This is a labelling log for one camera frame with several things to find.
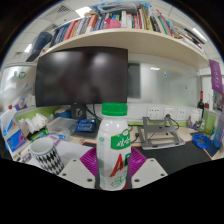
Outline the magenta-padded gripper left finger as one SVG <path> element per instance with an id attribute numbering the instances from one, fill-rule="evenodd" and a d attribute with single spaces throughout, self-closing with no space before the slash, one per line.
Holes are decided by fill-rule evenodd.
<path id="1" fill-rule="evenodd" d="M 59 176 L 78 186 L 94 189 L 98 178 L 96 148 L 88 150 L 79 159 L 72 158 Z"/>

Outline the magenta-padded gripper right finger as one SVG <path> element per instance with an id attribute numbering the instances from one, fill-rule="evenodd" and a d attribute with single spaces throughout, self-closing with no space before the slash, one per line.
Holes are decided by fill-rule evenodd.
<path id="1" fill-rule="evenodd" d="M 141 188 L 166 176 L 167 172 L 155 158 L 147 159 L 139 150 L 131 148 L 128 159 L 128 189 Z"/>

